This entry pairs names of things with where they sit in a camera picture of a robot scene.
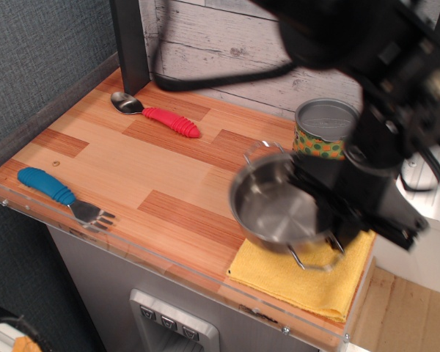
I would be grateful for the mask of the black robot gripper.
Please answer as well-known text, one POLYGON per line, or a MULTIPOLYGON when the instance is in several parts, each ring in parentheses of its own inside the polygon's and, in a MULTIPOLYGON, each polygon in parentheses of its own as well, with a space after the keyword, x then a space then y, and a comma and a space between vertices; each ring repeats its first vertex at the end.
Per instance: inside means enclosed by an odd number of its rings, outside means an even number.
POLYGON ((292 162, 289 182, 317 200, 318 229, 334 250, 344 253, 361 232, 372 230, 408 251, 428 228, 393 177, 367 173, 347 158, 294 153, 292 162))

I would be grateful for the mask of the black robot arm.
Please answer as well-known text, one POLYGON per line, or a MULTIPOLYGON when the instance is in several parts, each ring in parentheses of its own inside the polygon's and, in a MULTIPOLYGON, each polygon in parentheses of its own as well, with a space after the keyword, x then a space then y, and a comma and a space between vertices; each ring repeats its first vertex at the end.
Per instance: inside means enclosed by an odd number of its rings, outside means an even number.
POLYGON ((396 184, 403 162, 420 155, 440 180, 440 34, 416 2, 261 1, 278 18, 290 58, 335 69, 362 88, 364 107, 342 161, 293 157, 290 182, 332 210, 331 232, 349 243, 373 230, 403 249, 428 222, 396 184))

